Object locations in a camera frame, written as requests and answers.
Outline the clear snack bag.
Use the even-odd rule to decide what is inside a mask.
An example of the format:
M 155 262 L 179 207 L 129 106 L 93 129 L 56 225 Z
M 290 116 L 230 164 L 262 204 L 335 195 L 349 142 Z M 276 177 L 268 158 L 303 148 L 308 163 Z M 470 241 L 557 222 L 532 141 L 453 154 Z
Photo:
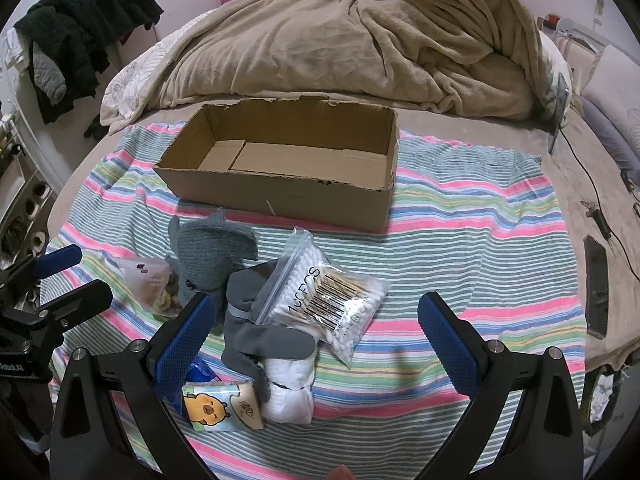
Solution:
M 145 312 L 164 320 L 181 312 L 177 275 L 166 260 L 137 257 L 116 262 L 131 295 Z

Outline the beige crumpled duvet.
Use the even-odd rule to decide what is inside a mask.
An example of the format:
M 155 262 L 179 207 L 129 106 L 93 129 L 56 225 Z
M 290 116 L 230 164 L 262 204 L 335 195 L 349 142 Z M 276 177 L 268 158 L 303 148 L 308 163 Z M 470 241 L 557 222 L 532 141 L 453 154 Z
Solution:
M 198 96 L 365 94 L 436 113 L 522 120 L 556 95 L 520 0 L 234 0 L 151 81 L 149 106 Z

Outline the white floral cushion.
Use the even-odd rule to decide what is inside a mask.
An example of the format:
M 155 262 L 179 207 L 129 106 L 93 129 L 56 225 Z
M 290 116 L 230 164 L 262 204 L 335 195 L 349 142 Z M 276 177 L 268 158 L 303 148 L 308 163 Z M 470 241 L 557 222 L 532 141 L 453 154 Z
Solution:
M 595 105 L 639 156 L 639 65 L 612 44 L 594 59 L 582 96 Z

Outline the black phone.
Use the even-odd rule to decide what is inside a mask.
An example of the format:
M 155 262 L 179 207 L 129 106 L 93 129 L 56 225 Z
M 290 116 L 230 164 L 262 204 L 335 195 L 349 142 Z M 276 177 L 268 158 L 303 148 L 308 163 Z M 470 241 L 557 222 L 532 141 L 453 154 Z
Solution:
M 608 333 L 608 259 L 605 248 L 590 235 L 584 238 L 584 249 L 587 332 L 602 340 Z

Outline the open cardboard box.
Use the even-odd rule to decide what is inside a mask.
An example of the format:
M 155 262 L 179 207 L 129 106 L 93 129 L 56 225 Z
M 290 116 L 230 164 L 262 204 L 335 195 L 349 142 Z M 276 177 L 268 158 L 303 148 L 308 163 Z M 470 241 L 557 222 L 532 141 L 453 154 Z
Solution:
M 386 228 L 389 107 L 321 96 L 202 105 L 154 167 L 182 200 L 364 232 Z

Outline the grey striped pillow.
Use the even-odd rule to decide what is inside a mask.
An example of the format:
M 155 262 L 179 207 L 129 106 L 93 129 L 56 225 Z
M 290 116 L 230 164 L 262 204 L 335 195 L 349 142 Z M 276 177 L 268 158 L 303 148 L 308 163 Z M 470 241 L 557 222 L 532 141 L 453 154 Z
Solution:
M 639 186 L 640 162 L 623 135 L 593 103 L 582 98 L 582 118 L 611 155 L 620 170 Z

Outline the cotton swabs zip bag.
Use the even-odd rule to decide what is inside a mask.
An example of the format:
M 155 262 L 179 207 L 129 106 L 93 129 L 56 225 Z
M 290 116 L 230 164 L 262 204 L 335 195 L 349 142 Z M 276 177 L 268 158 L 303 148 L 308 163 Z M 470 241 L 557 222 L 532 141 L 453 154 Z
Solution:
M 389 290 L 382 278 L 336 266 L 311 232 L 296 228 L 258 292 L 250 318 L 258 325 L 301 330 L 349 366 Z

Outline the striped colourful towel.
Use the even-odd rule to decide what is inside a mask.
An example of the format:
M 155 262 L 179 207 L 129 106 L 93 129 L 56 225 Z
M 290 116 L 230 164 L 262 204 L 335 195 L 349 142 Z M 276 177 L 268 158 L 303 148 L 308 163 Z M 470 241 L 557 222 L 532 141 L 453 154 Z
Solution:
M 150 338 L 157 320 L 131 296 L 122 257 L 170 253 L 168 224 L 209 214 L 172 194 L 155 164 L 179 125 L 128 127 L 81 178 L 51 249 L 78 245 L 78 266 L 44 281 L 50 301 L 102 280 L 111 307 L 67 333 L 54 358 L 62 370 L 79 347 L 117 352 Z M 317 226 L 317 245 L 349 271 L 382 278 L 386 300 L 349 365 L 318 354 L 314 419 L 256 432 L 189 440 L 223 479 L 322 479 L 338 465 L 360 479 L 411 479 L 444 442 L 466 407 L 420 329 L 426 292 L 485 338 L 513 351 L 560 348 L 576 390 L 585 380 L 586 324 L 577 262 L 558 199 L 537 156 L 403 132 L 390 220 L 382 234 Z

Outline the blue tissue pack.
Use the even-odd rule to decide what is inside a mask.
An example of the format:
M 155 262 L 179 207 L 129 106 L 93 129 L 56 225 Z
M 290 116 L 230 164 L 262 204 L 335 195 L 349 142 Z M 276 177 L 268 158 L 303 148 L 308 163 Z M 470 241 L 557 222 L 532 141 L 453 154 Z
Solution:
M 218 376 L 208 364 L 200 356 L 196 356 L 186 370 L 186 376 L 178 382 L 176 392 L 170 397 L 171 406 L 178 413 L 183 411 L 182 387 L 188 382 L 216 382 L 217 380 Z

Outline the white floral bedsheet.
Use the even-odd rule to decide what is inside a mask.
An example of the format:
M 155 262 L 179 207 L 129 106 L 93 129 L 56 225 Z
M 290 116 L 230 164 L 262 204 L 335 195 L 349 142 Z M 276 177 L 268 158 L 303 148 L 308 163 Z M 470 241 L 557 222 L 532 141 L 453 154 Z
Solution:
M 181 28 L 157 41 L 122 68 L 107 84 L 100 107 L 100 124 L 107 128 L 110 136 L 136 120 L 134 111 L 139 107 L 140 94 L 154 70 L 182 36 L 214 12 L 215 9 L 209 10 L 192 18 Z

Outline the grey knitted sock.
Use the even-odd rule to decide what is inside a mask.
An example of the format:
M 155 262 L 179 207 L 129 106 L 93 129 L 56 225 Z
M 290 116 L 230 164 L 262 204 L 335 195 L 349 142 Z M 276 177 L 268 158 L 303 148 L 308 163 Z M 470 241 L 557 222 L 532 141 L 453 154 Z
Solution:
M 206 218 L 168 224 L 174 258 L 167 258 L 178 278 L 178 298 L 186 306 L 199 292 L 213 299 L 219 315 L 226 310 L 226 286 L 244 260 L 258 257 L 257 238 L 249 226 L 230 222 L 217 210 Z

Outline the capybara tissue pack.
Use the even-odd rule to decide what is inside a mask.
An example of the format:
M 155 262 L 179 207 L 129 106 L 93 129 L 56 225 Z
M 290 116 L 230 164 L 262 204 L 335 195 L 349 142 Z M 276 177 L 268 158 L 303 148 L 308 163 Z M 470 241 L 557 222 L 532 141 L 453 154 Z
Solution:
M 251 382 L 187 382 L 182 387 L 186 418 L 198 432 L 263 430 Z

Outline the black clothes pile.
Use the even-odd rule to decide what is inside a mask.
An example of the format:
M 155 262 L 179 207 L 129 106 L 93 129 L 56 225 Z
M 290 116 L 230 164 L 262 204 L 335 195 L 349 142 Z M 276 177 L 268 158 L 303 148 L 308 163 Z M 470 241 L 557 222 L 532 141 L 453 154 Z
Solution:
M 29 80 L 47 124 L 93 98 L 110 66 L 106 48 L 139 28 L 152 28 L 163 9 L 155 0 L 39 0 L 14 28 L 26 39 Z

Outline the white socks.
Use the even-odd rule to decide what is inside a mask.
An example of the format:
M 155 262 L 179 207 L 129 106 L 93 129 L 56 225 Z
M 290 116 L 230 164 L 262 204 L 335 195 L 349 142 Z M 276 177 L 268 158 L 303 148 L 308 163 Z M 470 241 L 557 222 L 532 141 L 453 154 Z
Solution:
M 269 400 L 262 404 L 262 417 L 277 424 L 309 425 L 314 416 L 314 370 L 317 352 L 302 360 L 265 359 L 270 388 Z

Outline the dark grey sock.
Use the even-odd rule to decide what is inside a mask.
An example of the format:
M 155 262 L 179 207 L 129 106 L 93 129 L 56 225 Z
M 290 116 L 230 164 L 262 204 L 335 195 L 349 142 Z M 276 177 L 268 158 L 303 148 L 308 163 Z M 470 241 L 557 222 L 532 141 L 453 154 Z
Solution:
M 270 385 L 258 358 L 301 360 L 309 358 L 317 349 L 310 335 L 295 328 L 281 325 L 256 324 L 260 312 L 254 308 L 257 298 L 264 299 L 270 292 L 262 289 L 276 270 L 278 260 L 235 271 L 227 283 L 227 312 L 224 318 L 224 352 L 222 362 L 230 370 L 249 377 L 254 382 L 260 403 L 270 399 Z

